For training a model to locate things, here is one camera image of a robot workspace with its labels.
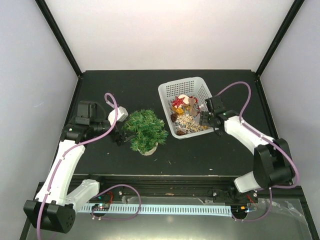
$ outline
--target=black tabletop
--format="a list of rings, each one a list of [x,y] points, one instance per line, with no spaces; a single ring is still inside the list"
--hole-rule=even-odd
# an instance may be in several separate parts
[[[96,70],[86,71],[75,100],[97,101],[111,111],[104,101],[110,92],[118,105],[132,113],[140,109],[153,109],[166,123],[160,101],[160,84],[189,77],[205,80],[212,95],[227,85],[247,82],[252,90],[251,101],[244,119],[265,134],[270,134],[260,98],[250,70]],[[224,105],[240,112],[248,96],[243,85],[237,85],[222,94]],[[130,143],[117,146],[110,137],[90,143],[79,160],[75,174],[99,175],[170,175],[170,176],[239,176],[253,169],[253,156],[235,138],[214,132],[183,140],[169,134],[166,144],[159,145],[151,156],[143,156],[130,149]]]

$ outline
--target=artificial green plant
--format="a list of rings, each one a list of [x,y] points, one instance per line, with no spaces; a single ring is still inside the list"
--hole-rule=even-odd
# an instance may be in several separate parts
[[[131,149],[145,154],[158,144],[165,144],[168,132],[164,129],[165,123],[158,119],[152,110],[140,110],[130,114],[125,122],[124,129],[136,133],[131,140]]]

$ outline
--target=plant pot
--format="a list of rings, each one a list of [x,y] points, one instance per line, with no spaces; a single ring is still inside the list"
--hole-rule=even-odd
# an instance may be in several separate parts
[[[154,148],[152,148],[150,151],[146,151],[144,154],[142,154],[139,149],[138,149],[138,151],[143,156],[150,156],[151,154],[153,154],[157,150],[157,147],[158,147],[158,143],[155,144]]]

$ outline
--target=white plastic basket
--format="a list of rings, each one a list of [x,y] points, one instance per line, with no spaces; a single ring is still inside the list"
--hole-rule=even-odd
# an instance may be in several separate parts
[[[198,103],[195,104],[194,107],[198,107],[199,105],[203,104],[205,109],[208,110],[205,104],[205,100],[211,98],[212,95],[209,91],[209,88],[207,87],[206,82],[201,77],[196,76],[175,81],[169,81],[167,83],[161,84],[158,87],[158,91],[171,134],[175,138],[187,139],[202,134],[212,133],[214,131],[213,128],[200,130],[198,132],[193,132],[191,130],[188,134],[179,136],[176,134],[179,124],[176,122],[172,122],[170,117],[173,113],[172,101],[175,100],[175,98],[181,94],[185,94],[187,96],[195,96],[198,99]]]

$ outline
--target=robotic arm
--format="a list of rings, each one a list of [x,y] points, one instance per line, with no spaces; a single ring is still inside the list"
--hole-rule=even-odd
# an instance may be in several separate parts
[[[274,139],[250,126],[235,111],[226,110],[219,96],[206,99],[205,103],[208,112],[201,112],[199,124],[218,128],[218,134],[225,132],[235,137],[254,156],[253,171],[234,180],[235,188],[231,193],[234,199],[248,191],[267,189],[295,177],[295,171],[287,159],[268,143],[278,145],[291,158],[288,143],[284,139]]]
[[[62,130],[58,152],[44,185],[34,200],[27,200],[24,204],[23,210],[35,228],[37,227],[37,218],[43,201],[45,201],[45,204],[41,218],[41,229],[67,233],[74,224],[76,213],[85,203],[99,193],[99,183],[93,179],[86,179],[67,195],[73,173],[86,147],[80,145],[66,154],[64,158],[63,154],[78,143],[105,133],[111,127],[111,123],[115,121],[114,111],[109,114],[109,120],[98,120],[97,103],[80,101],[76,117]],[[126,109],[118,107],[117,120],[123,121],[127,116]],[[114,142],[121,145],[135,135],[119,131],[115,127],[111,132],[111,136]],[[53,174],[54,178],[51,182],[50,192],[48,192],[47,189]]]

